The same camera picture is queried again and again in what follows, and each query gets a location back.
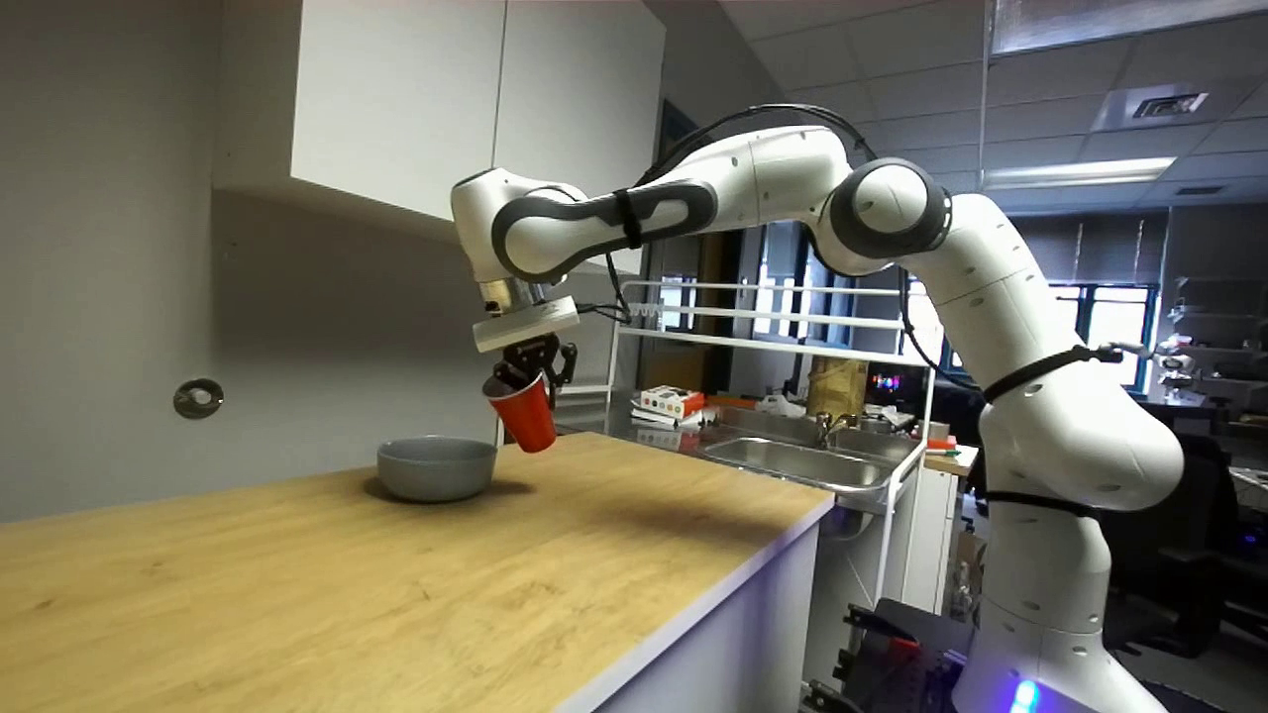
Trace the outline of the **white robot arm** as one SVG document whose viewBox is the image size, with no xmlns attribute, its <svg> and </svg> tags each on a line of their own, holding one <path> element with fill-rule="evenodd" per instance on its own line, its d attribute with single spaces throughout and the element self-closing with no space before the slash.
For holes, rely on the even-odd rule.
<svg viewBox="0 0 1268 713">
<path fill-rule="evenodd" d="M 834 274 L 915 274 L 981 391 L 981 604 L 953 713 L 1165 713 L 1105 650 L 1105 513 L 1173 495 L 1186 450 L 1071 325 L 1014 222 L 903 157 L 856 167 L 838 130 L 800 119 L 692 148 L 642 182 L 582 196 L 503 167 L 450 186 L 484 295 L 471 337 L 527 386 L 578 307 L 524 297 L 578 262 L 663 239 L 800 222 Z"/>
</svg>

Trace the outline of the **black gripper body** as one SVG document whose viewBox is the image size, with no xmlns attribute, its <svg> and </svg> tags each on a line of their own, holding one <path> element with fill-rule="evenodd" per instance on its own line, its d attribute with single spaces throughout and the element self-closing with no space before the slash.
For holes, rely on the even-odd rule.
<svg viewBox="0 0 1268 713">
<path fill-rule="evenodd" d="M 550 357 L 560 353 L 560 345 L 564 345 L 564 342 L 560 342 L 556 332 L 531 337 L 531 342 L 507 345 L 503 357 L 498 357 L 498 363 L 503 363 L 507 374 L 516 374 L 516 379 L 519 379 L 519 387 L 524 387 L 524 386 L 531 386 L 536 375 L 545 379 L 545 363 L 550 363 Z"/>
</svg>

